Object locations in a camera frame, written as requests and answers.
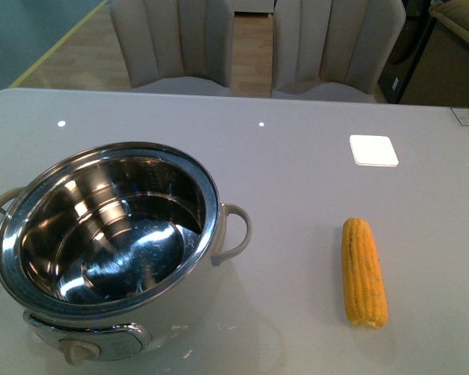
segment white square tile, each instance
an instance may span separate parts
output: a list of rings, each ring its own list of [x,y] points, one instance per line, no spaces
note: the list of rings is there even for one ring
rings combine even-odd
[[[389,137],[351,135],[349,143],[359,166],[397,166],[399,163]]]

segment chair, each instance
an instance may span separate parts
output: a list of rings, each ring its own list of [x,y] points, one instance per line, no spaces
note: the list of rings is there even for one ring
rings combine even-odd
[[[376,102],[404,20],[401,0],[278,0],[271,97]]]
[[[231,0],[112,0],[132,91],[231,95]]]

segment yellow corn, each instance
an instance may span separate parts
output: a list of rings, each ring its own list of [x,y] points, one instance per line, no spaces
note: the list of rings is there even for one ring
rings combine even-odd
[[[342,227],[342,285],[345,313],[355,326],[379,329],[388,320],[381,265],[374,235],[364,219],[350,218]]]

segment chair backrest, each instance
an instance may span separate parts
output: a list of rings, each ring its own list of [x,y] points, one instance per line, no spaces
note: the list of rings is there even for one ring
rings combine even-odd
[[[131,86],[193,76],[231,86],[231,0],[112,0]]]
[[[278,0],[273,89],[322,80],[372,94],[404,20],[401,0]]]

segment white table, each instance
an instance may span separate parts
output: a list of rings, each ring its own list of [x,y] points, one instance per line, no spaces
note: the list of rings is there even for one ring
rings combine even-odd
[[[358,166],[351,134],[389,137],[399,165]],[[223,265],[219,297],[189,334],[81,368],[32,334],[0,285],[0,373],[469,374],[469,127],[450,109],[12,89],[0,92],[0,194],[130,140],[196,157],[221,200],[249,212],[250,245]],[[378,245],[390,309],[378,331],[344,313],[350,216],[369,220]]]

